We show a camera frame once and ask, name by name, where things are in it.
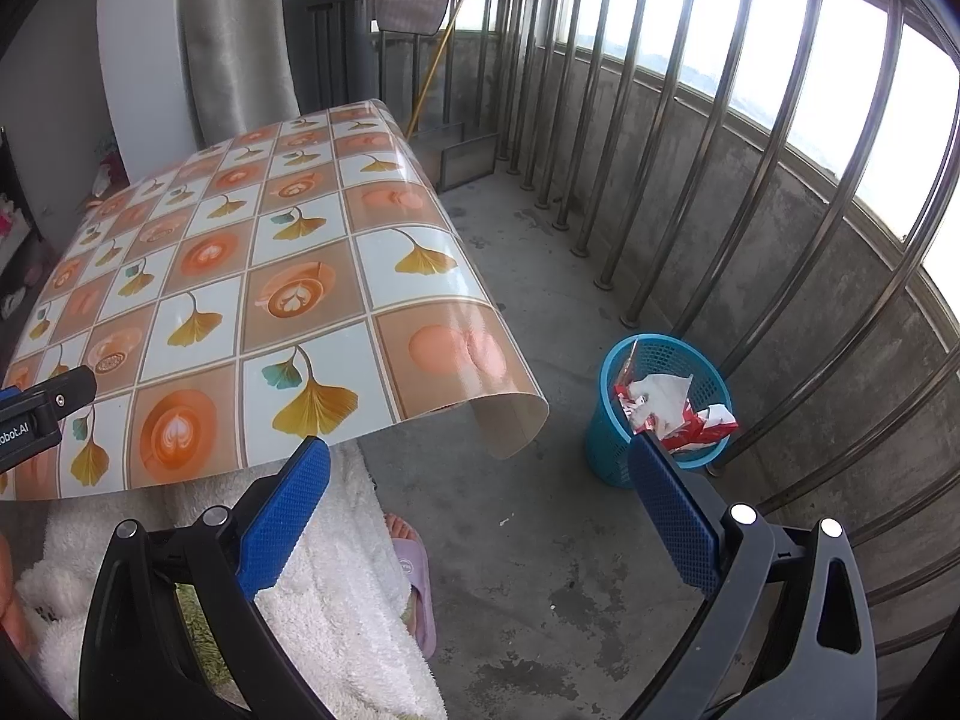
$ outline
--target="slipper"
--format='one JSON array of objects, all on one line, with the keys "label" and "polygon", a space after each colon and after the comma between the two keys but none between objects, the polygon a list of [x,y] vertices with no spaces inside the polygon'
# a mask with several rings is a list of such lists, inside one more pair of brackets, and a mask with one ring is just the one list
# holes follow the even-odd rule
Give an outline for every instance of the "slipper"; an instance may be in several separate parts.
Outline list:
[{"label": "slipper", "polygon": [[413,528],[410,530],[414,538],[392,538],[391,541],[403,574],[416,590],[416,643],[424,653],[424,658],[429,659],[437,649],[437,626],[430,602],[430,568],[419,533]]}]

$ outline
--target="hand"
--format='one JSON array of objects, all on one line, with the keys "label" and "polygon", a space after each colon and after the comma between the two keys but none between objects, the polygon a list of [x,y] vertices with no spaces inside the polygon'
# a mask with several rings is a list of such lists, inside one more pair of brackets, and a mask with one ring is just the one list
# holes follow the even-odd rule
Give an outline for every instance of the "hand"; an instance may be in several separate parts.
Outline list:
[{"label": "hand", "polygon": [[0,629],[10,637],[23,658],[30,656],[34,649],[34,635],[23,614],[20,599],[13,591],[10,546],[3,536],[0,536]]}]

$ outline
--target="fluffy fabric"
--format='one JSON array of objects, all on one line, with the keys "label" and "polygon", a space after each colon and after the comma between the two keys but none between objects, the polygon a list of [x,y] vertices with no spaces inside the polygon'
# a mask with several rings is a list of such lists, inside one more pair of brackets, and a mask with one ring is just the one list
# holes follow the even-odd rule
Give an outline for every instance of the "fluffy fabric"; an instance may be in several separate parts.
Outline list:
[{"label": "fluffy fabric", "polygon": [[[31,619],[40,674],[73,717],[86,612],[116,524],[126,517],[150,530],[189,524],[209,506],[232,506],[254,479],[279,467],[51,507],[43,560],[24,572],[17,589],[37,612]],[[256,605],[341,720],[443,720],[440,691],[400,620],[409,595],[363,456],[355,442],[338,445],[323,499],[277,585],[261,591]]]}]

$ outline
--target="textured blue pad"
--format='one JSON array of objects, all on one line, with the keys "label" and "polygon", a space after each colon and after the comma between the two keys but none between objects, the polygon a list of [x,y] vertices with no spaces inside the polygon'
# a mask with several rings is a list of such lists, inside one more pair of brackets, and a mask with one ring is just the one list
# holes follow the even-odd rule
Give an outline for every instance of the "textured blue pad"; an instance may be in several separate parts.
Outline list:
[{"label": "textured blue pad", "polygon": [[627,466],[680,579],[709,597],[720,584],[720,543],[712,525],[683,486],[670,459],[645,433],[630,441]]},{"label": "textured blue pad", "polygon": [[330,481],[330,450],[320,439],[304,440],[292,460],[294,466],[280,479],[240,538],[237,581],[248,601],[258,590],[273,587],[280,579],[296,540]]}]

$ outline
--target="blue plastic basket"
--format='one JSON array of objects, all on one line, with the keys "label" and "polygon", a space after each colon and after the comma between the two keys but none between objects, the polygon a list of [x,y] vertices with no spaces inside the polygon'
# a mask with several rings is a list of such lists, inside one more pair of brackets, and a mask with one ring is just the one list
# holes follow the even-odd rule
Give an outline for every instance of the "blue plastic basket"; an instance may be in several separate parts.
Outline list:
[{"label": "blue plastic basket", "polygon": [[[608,485],[618,488],[632,488],[627,471],[627,449],[632,434],[616,396],[613,396],[613,381],[635,340],[635,379],[642,379],[648,373],[672,373],[675,376],[689,376],[692,373],[693,382],[688,397],[694,410],[705,409],[712,403],[723,403],[733,411],[730,393],[717,369],[688,343],[656,333],[624,338],[603,360],[598,382],[600,397],[584,438],[590,469]],[[678,452],[674,458],[682,469],[699,469],[716,458],[729,440],[726,437],[713,447]]]}]

